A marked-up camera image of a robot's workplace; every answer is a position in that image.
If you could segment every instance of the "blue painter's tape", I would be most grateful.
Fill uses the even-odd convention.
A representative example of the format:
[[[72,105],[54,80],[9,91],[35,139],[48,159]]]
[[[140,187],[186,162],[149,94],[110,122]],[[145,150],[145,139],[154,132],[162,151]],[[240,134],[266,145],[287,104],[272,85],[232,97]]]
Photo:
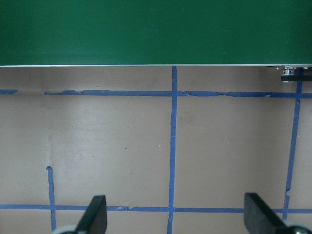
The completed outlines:
[[[283,208],[283,219],[287,219],[287,214],[288,214],[288,206],[289,206],[289,200],[290,200],[289,191],[292,186],[292,178],[293,178],[293,164],[294,164],[294,157],[295,157],[295,151],[296,151],[301,93],[302,93],[302,82],[300,81],[297,83],[296,103],[295,103],[294,114],[293,114],[292,139],[291,139],[291,148],[290,148],[289,161],[288,161],[285,199],[284,199],[285,201],[284,201],[284,208]]]
[[[108,211],[129,211],[129,212],[168,212],[168,207],[127,207],[108,206]]]
[[[288,209],[289,214],[312,214],[312,209]]]
[[[16,210],[50,210],[49,205],[15,205],[15,204],[0,204],[0,209],[16,209]]]
[[[46,170],[48,171],[48,181],[49,181],[49,198],[50,198],[50,209],[51,209],[51,229],[57,228],[56,218],[55,218],[55,197],[54,197],[54,182],[53,182],[53,169],[50,166],[47,166]]]
[[[88,206],[55,206],[56,210],[85,211]]]
[[[89,96],[146,96],[171,97],[171,91],[111,91],[111,90],[64,90],[60,93],[44,93],[45,95],[89,95]]]
[[[211,91],[186,91],[178,92],[178,96],[194,96],[194,97],[216,97],[230,96],[241,98],[296,98],[296,93],[274,93],[274,92],[211,92]]]
[[[177,112],[177,69],[172,67],[172,104],[170,124],[170,172],[169,172],[169,208],[167,234],[172,234],[175,197],[175,170],[176,170],[176,112]]]
[[[301,98],[312,98],[312,94],[301,94]]]
[[[12,95],[16,94],[18,89],[0,89],[0,95]]]
[[[241,208],[175,208],[175,212],[191,213],[244,213]]]

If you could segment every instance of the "blue tape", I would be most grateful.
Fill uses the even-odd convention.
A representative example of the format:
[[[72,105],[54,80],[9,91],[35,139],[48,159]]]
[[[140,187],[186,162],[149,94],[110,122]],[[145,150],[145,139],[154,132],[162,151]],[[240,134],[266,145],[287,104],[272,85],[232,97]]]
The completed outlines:
[[[274,92],[211,92],[211,91],[186,91],[178,92],[178,96],[216,97],[231,96],[241,98],[296,98],[297,93],[274,93]]]
[[[312,209],[288,209],[289,214],[312,214]]]
[[[88,206],[55,206],[56,210],[85,211]]]
[[[128,212],[168,212],[168,207],[127,207],[108,206],[108,211],[128,211]]]
[[[0,95],[12,95],[16,94],[18,89],[0,89]]]
[[[51,210],[51,229],[57,228],[56,218],[55,218],[55,197],[54,197],[54,183],[53,183],[53,169],[50,166],[47,166],[46,170],[48,171],[48,181],[49,181],[49,198],[50,198],[50,210]]]
[[[18,209],[18,210],[50,210],[49,205],[15,205],[15,204],[0,204],[0,209]]]
[[[89,96],[152,96],[171,97],[171,91],[111,91],[111,90],[64,90],[60,93],[44,93],[45,95],[89,95]]]
[[[293,164],[294,164],[294,157],[295,157],[295,151],[296,151],[301,93],[302,93],[302,82],[300,81],[297,83],[296,103],[295,103],[294,114],[293,114],[292,139],[291,139],[291,148],[290,148],[289,161],[288,161],[285,199],[284,199],[284,208],[283,208],[283,219],[287,219],[288,206],[289,206],[289,200],[290,200],[289,191],[292,186],[292,178],[293,178]]]
[[[312,94],[301,94],[301,98],[312,98]]]
[[[172,104],[170,124],[170,177],[169,177],[169,208],[167,234],[172,234],[175,197],[175,169],[176,169],[176,112],[177,112],[177,70],[172,67]]]
[[[191,213],[243,213],[242,208],[175,208],[175,212]]]

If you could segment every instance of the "gray surface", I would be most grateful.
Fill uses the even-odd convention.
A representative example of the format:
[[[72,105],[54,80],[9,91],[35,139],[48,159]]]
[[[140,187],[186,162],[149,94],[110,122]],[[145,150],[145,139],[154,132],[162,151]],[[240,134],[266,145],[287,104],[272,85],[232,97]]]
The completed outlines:
[[[168,206],[170,97],[46,98],[58,204]]]
[[[176,213],[173,234],[247,234],[243,214]]]
[[[302,92],[303,93],[312,93],[312,82],[303,82],[302,86]]]
[[[1,67],[2,89],[171,90],[171,67]]]
[[[83,211],[57,211],[58,227],[77,224]],[[167,213],[108,212],[107,234],[164,234],[167,232]]]
[[[302,99],[300,106],[300,119],[296,155],[292,176],[292,189],[290,191],[290,208],[312,208],[312,100]]]
[[[312,214],[288,214],[287,220],[297,221],[312,230]]]
[[[296,92],[296,83],[282,83],[273,67],[179,67],[181,91]]]
[[[168,206],[170,97],[43,92],[171,90],[171,67],[0,68],[0,85],[19,89],[0,96],[0,204],[49,204],[50,165],[57,205],[87,205],[106,194],[111,206]],[[295,86],[280,83],[273,68],[178,67],[181,91],[295,92]],[[311,92],[307,82],[303,90]],[[311,105],[302,100],[290,208],[312,208]],[[293,111],[292,98],[179,97],[175,206],[242,208],[248,191],[282,208]],[[51,233],[50,211],[0,212],[0,233]],[[82,214],[57,211],[57,225],[75,224]],[[108,227],[165,234],[167,219],[167,213],[109,212]],[[245,230],[242,214],[175,213],[174,234],[183,233]]]
[[[241,208],[245,192],[283,207],[293,99],[181,97],[175,205]]]
[[[0,96],[0,203],[49,204],[43,96]]]
[[[51,233],[50,211],[0,209],[1,234]]]

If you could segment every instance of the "green board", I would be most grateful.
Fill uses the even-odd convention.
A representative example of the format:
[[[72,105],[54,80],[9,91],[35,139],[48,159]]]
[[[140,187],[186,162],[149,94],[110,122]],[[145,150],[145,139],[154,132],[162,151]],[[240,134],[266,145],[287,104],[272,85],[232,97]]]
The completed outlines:
[[[312,64],[312,0],[1,0],[0,66]]]

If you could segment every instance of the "metal bracket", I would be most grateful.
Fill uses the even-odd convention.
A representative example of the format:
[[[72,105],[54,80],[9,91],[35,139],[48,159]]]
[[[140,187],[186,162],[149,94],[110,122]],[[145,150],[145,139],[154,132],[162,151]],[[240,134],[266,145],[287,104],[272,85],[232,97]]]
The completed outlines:
[[[312,81],[312,67],[285,66],[282,82]]]

